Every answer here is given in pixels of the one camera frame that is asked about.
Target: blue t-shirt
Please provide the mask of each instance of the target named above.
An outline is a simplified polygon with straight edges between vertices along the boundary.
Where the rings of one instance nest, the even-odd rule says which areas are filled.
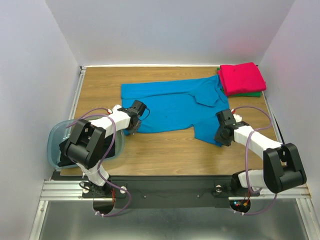
[[[122,106],[135,100],[146,104],[139,133],[159,133],[194,126],[195,138],[221,146],[214,140],[219,127],[216,113],[229,108],[218,75],[206,78],[122,84]]]

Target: silver bolt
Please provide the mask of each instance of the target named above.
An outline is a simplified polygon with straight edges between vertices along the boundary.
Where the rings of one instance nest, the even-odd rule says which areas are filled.
[[[220,185],[217,185],[215,186],[215,191],[219,194],[219,193],[222,193],[222,186]]]

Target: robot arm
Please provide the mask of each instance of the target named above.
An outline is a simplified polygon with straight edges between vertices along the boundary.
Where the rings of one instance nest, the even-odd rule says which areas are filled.
[[[254,131],[246,122],[237,122],[230,109],[220,111],[216,115],[220,127],[214,139],[225,146],[230,146],[232,141],[245,146],[249,134],[254,132],[251,135],[249,149],[263,160],[263,170],[249,171],[252,187],[267,187],[271,192],[279,193],[306,183],[306,173],[295,145],[273,141]],[[237,191],[236,188],[248,188],[245,171],[237,172],[232,177],[235,178],[233,181],[238,183],[231,186],[234,191]]]
[[[130,108],[116,105],[108,117],[92,121],[78,120],[66,143],[64,154],[81,168],[92,184],[103,187],[105,181],[98,174],[99,161],[104,154],[105,138],[114,133],[112,122],[108,118],[113,119],[117,131],[126,129],[129,133],[135,133],[141,124],[139,117],[146,108],[145,104],[135,100]],[[109,178],[102,165],[99,170],[105,179]]]

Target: folded green cloth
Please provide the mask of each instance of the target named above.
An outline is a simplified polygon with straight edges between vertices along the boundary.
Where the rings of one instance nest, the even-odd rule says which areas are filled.
[[[232,95],[233,97],[257,97],[259,98],[261,96],[261,92],[260,91],[256,91],[256,92],[247,92],[247,93],[238,93],[235,95]]]

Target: gray floor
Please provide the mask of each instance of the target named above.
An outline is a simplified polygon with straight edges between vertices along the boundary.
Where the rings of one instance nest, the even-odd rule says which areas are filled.
[[[252,201],[251,212],[269,204]],[[256,216],[228,209],[129,209],[109,218],[94,215],[90,201],[50,202],[42,240],[304,240],[308,239],[295,199],[278,199]]]

